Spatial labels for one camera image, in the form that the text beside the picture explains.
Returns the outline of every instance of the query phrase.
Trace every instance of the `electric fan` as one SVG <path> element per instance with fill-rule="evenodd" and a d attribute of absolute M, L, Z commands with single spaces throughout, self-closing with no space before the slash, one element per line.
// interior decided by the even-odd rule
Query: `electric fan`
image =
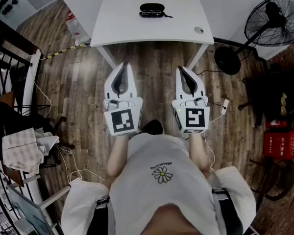
<path fill-rule="evenodd" d="M 237 51 L 220 47 L 215 52 L 218 67 L 226 74 L 239 72 L 237 54 L 250 43 L 260 46 L 283 46 L 294 43 L 294 0 L 265 0 L 249 15 L 245 25 L 248 41 Z"/>

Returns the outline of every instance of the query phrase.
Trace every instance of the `white t-shirt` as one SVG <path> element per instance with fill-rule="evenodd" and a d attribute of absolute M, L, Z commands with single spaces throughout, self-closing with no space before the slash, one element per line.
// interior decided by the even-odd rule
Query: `white t-shirt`
<path fill-rule="evenodd" d="M 222 187 L 229 191 L 245 231 L 256 215 L 250 188 L 234 167 L 219 170 L 216 174 Z M 96 201 L 107 194 L 107 189 L 104 189 L 101 194 L 91 197 L 92 202 L 85 203 L 90 194 L 82 190 L 81 184 L 80 180 L 72 183 L 63 208 L 62 229 L 65 235 L 86 234 Z M 211 185 L 190 160 L 185 141 L 168 135 L 139 134 L 130 140 L 127 164 L 109 193 L 116 235 L 139 235 L 155 211 L 168 203 L 177 205 L 202 234 L 225 234 L 219 230 L 211 191 Z M 80 207 L 76 206 L 77 200 L 71 202 L 73 198 L 80 199 Z M 73 226 L 71 220 L 77 219 L 84 221 L 80 225 L 74 222 L 76 225 Z"/>

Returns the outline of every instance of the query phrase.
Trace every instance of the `red fire extinguisher box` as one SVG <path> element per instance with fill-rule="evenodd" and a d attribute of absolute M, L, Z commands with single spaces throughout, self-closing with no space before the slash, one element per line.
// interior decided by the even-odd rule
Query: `red fire extinguisher box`
<path fill-rule="evenodd" d="M 294 158 L 294 131 L 265 132 L 264 156 L 280 159 Z"/>

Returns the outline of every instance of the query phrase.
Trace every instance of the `daisy print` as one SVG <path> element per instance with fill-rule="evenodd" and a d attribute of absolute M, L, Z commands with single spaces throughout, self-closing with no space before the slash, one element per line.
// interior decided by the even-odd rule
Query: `daisy print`
<path fill-rule="evenodd" d="M 171 177 L 173 176 L 171 173 L 167 173 L 167 168 L 165 166 L 155 169 L 152 175 L 155 177 L 155 179 L 158 179 L 158 183 L 160 184 L 170 181 Z"/>

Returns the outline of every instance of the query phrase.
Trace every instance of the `shoulder strap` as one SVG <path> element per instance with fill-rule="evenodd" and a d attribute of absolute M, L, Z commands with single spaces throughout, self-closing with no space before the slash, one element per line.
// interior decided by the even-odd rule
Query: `shoulder strap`
<path fill-rule="evenodd" d="M 221 187 L 220 179 L 214 171 L 212 171 L 212 187 L 214 201 L 219 202 L 220 210 L 224 220 L 223 223 L 219 217 L 218 223 L 220 223 L 220 227 L 225 226 L 227 235 L 242 235 L 243 225 L 236 213 L 231 196 L 225 188 Z"/>
<path fill-rule="evenodd" d="M 90 223 L 87 235 L 100 234 L 108 235 L 108 203 L 110 197 L 106 196 L 97 201 L 92 222 Z"/>

